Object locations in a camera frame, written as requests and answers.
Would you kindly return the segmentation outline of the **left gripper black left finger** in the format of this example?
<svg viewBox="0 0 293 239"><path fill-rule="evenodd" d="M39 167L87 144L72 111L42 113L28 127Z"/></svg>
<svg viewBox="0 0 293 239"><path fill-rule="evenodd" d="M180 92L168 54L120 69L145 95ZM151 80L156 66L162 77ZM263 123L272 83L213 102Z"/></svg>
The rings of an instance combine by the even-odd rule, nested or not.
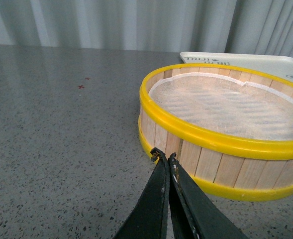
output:
<svg viewBox="0 0 293 239"><path fill-rule="evenodd" d="M135 208L114 236L115 239L165 239L167 236L170 170L165 153L151 151L157 160Z"/></svg>

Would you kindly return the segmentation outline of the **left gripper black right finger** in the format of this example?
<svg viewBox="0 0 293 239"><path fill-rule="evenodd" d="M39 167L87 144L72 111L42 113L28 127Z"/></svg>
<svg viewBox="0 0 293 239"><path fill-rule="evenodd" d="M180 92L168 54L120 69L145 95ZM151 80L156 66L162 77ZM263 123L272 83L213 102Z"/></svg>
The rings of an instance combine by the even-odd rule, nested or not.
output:
<svg viewBox="0 0 293 239"><path fill-rule="evenodd" d="M172 153L169 204L176 239L246 239L206 196Z"/></svg>

